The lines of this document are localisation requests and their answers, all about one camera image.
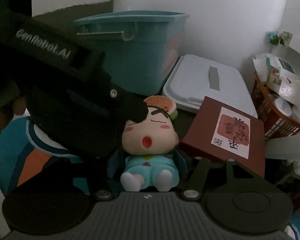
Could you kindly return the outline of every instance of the orange basket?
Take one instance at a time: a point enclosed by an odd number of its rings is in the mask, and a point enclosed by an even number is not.
[[[275,107],[268,97],[274,92],[260,82],[257,72],[255,72],[255,77],[251,97],[258,119],[264,123],[265,137],[281,138],[297,134],[300,131],[300,123],[285,116]]]

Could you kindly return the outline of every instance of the doll face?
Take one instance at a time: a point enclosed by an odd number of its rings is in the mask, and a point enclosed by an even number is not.
[[[123,149],[131,155],[166,154],[179,143],[167,113],[154,107],[141,123],[127,121],[122,134]]]

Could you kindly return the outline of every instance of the brown box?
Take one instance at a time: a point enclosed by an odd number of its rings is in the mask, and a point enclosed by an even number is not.
[[[248,159],[211,143],[221,108],[227,108],[250,119],[250,146]],[[190,157],[204,157],[214,163],[235,159],[261,177],[265,174],[265,137],[263,122],[238,109],[205,97],[186,136],[179,146]]]

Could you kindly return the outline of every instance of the teal doll outfit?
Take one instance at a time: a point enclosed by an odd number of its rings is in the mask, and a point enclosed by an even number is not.
[[[155,177],[163,170],[168,170],[172,174],[171,187],[176,187],[179,183],[179,172],[173,161],[173,155],[133,155],[126,158],[126,168],[124,172],[140,174],[145,180],[141,189],[153,186]]]

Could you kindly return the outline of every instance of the pink cheek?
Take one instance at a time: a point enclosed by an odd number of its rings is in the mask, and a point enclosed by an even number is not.
[[[164,124],[164,125],[160,126],[160,128],[162,128],[162,129],[170,129],[170,126]]]
[[[126,130],[124,130],[125,132],[130,132],[133,130],[133,127],[128,127]]]

